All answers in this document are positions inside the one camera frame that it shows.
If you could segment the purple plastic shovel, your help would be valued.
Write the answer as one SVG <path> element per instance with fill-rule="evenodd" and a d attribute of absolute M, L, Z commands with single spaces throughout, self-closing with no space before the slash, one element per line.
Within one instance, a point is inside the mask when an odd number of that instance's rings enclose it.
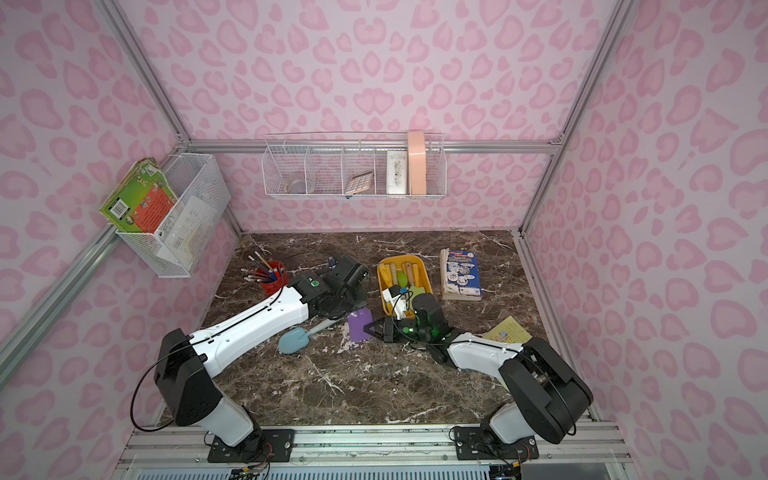
<path fill-rule="evenodd" d="M 354 343 L 362 343 L 371 338 L 366 327 L 373 323 L 373 316 L 368 308 L 361 308 L 348 316 L 350 340 Z"/>

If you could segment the light green shovel wooden handle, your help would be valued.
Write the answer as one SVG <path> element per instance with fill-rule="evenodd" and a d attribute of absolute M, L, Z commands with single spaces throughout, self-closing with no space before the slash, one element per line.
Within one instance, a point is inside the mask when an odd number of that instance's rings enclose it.
<path fill-rule="evenodd" d="M 409 290 L 412 292 L 413 296 L 424 294 L 426 292 L 426 289 L 421 279 L 419 265 L 413 262 L 406 261 L 403 264 L 403 268 L 404 268 L 404 273 L 406 274 L 408 279 Z"/>

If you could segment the green shovel yellow handle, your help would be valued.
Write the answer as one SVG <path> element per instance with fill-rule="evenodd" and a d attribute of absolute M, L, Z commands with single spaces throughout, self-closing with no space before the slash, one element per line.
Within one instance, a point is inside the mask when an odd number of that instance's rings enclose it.
<path fill-rule="evenodd" d="M 396 270 L 396 280 L 400 289 L 408 288 L 411 285 L 408 275 L 399 269 Z"/>

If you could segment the teal plastic shovel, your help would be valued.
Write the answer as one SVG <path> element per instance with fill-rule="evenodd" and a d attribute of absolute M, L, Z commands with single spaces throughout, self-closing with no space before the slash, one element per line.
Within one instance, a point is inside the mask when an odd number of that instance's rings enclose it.
<path fill-rule="evenodd" d="M 309 330 L 294 328 L 281 336 L 278 342 L 278 351 L 283 355 L 291 355 L 304 349 L 312 335 L 326 330 L 338 323 L 338 320 L 326 319 Z"/>

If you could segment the yellow plastic scoop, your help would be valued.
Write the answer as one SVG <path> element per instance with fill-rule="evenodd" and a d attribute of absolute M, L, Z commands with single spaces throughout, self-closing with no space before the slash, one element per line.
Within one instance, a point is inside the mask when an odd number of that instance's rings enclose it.
<path fill-rule="evenodd" d="M 389 288 L 391 296 L 390 305 L 393 314 L 398 319 L 402 319 L 406 316 L 406 312 L 408 311 L 409 287 L 405 289 L 399 288 L 396 280 L 396 270 L 398 268 L 395 263 L 390 262 L 388 264 L 388 269 L 392 280 L 392 286 Z"/>

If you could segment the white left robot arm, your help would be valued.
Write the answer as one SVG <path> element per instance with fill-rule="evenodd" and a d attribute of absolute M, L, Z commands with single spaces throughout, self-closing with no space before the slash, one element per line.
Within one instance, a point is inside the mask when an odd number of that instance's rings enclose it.
<path fill-rule="evenodd" d="M 199 426 L 237 451 L 261 446 L 254 416 L 216 385 L 214 378 L 241 356 L 280 332 L 319 317 L 339 321 L 367 305 L 369 270 L 343 256 L 322 274 L 280 280 L 255 306 L 211 327 L 162 340 L 153 380 L 176 425 Z"/>

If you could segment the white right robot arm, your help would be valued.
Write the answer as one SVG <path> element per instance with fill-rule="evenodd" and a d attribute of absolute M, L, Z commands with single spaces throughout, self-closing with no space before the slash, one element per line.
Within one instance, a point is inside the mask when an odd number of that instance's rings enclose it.
<path fill-rule="evenodd" d="M 524 343 L 481 338 L 451 326 L 431 293 L 391 298 L 392 314 L 363 331 L 384 342 L 423 347 L 441 365 L 485 374 L 499 381 L 511 400 L 481 423 L 499 444 L 537 435 L 552 444 L 577 433 L 577 420 L 594 400 L 590 388 L 548 341 Z"/>

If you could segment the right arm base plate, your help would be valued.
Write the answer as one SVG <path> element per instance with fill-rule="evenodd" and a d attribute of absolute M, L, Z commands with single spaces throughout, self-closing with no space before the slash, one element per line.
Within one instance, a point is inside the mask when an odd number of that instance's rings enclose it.
<path fill-rule="evenodd" d="M 504 443 L 480 426 L 454 426 L 449 430 L 459 460 L 502 460 L 523 463 L 536 460 L 540 453 L 534 437 Z"/>

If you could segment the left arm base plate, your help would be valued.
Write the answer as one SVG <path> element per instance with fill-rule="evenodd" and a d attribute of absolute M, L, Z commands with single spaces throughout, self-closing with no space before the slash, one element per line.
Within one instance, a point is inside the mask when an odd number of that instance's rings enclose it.
<path fill-rule="evenodd" d="M 258 428 L 237 446 L 227 445 L 215 436 L 209 445 L 207 462 L 211 464 L 262 462 L 287 463 L 294 447 L 294 429 Z"/>

